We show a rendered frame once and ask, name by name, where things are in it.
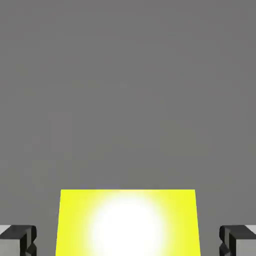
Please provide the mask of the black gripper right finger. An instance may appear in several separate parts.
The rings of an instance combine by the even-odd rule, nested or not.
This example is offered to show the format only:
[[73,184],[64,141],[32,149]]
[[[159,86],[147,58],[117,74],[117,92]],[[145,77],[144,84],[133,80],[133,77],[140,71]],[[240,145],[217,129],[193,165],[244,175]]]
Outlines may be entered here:
[[222,225],[219,256],[256,256],[256,224]]

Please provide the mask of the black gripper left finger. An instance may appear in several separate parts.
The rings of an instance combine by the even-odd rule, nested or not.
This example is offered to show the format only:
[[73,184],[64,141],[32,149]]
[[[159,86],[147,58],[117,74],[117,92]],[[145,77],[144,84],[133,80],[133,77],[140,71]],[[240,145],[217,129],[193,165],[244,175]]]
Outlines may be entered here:
[[0,224],[0,256],[38,256],[35,225]]

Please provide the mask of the large yellow box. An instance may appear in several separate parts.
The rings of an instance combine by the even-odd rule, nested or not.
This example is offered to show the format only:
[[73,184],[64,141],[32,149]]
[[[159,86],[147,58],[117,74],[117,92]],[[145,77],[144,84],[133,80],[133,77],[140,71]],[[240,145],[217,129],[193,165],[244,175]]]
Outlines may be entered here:
[[193,189],[63,189],[55,256],[201,256]]

